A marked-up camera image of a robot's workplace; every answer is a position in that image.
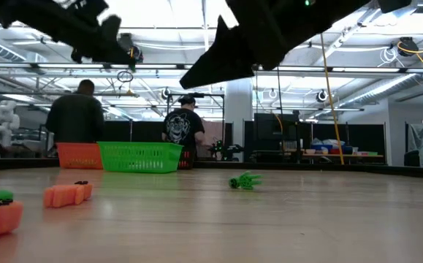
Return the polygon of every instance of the blue container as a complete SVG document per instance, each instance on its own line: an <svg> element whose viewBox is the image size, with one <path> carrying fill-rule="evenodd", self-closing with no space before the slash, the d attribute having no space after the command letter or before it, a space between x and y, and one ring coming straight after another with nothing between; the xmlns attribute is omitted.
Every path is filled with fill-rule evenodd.
<svg viewBox="0 0 423 263"><path fill-rule="evenodd" d="M322 150L322 148L325 148L327 150L333 149L333 145L312 145L311 147L314 150Z"/></svg>

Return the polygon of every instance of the black t-shirt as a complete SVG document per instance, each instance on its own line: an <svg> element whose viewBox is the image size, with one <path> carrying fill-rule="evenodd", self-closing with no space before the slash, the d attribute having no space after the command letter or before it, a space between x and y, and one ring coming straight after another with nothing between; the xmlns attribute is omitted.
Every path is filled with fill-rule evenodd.
<svg viewBox="0 0 423 263"><path fill-rule="evenodd" d="M167 136L167 141L194 148L195 134L205 132L202 119L192 110L179 109L169 113L164 119L162 132Z"/></svg>
<svg viewBox="0 0 423 263"><path fill-rule="evenodd" d="M96 142L104 130L101 102L81 94L62 96L52 104L45 125L56 142Z"/></svg>

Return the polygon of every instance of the orange foam block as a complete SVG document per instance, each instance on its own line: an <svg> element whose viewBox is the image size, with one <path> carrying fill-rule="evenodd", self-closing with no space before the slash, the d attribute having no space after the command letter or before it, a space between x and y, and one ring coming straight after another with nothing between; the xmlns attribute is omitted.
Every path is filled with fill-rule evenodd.
<svg viewBox="0 0 423 263"><path fill-rule="evenodd" d="M59 208L66 205L79 205L91 198L92 191L91 184L52 186L44 191L44 207Z"/></svg>
<svg viewBox="0 0 423 263"><path fill-rule="evenodd" d="M23 203L13 201L9 205L0 206L0 235L10 233L20 226L23 215Z"/></svg>

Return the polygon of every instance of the white pillar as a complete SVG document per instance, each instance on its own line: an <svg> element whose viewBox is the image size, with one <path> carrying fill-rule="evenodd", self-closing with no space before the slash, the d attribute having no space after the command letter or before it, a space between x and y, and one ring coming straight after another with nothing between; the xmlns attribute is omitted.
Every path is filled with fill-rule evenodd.
<svg viewBox="0 0 423 263"><path fill-rule="evenodd" d="M243 146L244 121L251 121L253 85L250 78L233 80L227 83L225 96L224 120L233 123L232 139L234 144ZM235 154L239 161L243 161L243 153Z"/></svg>

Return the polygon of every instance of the black jacket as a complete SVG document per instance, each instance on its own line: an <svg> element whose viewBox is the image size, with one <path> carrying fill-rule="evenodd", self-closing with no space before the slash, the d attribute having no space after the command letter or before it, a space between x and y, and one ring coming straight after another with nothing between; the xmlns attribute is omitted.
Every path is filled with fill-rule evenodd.
<svg viewBox="0 0 423 263"><path fill-rule="evenodd" d="M81 94L62 96L52 104L45 126L55 142L96 142L104 129L101 103Z"/></svg>

